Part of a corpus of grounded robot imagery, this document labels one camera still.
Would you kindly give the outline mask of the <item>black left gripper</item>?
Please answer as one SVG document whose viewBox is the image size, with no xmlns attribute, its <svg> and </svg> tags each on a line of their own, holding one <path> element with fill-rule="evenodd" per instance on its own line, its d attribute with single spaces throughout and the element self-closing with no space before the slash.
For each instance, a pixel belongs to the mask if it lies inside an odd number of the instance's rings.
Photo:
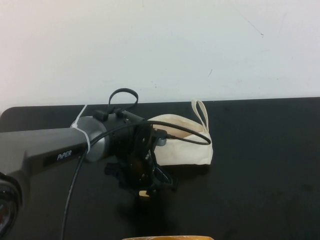
<svg viewBox="0 0 320 240">
<path fill-rule="evenodd" d="M 117 162 L 107 163 L 104 173 L 114 177 L 119 188 L 130 192 L 176 191 L 178 180 L 159 166 L 155 156 L 155 148 L 162 142 L 162 131 L 128 111 L 118 111 L 112 116 L 115 126 L 123 128 L 110 137 Z"/>
</svg>

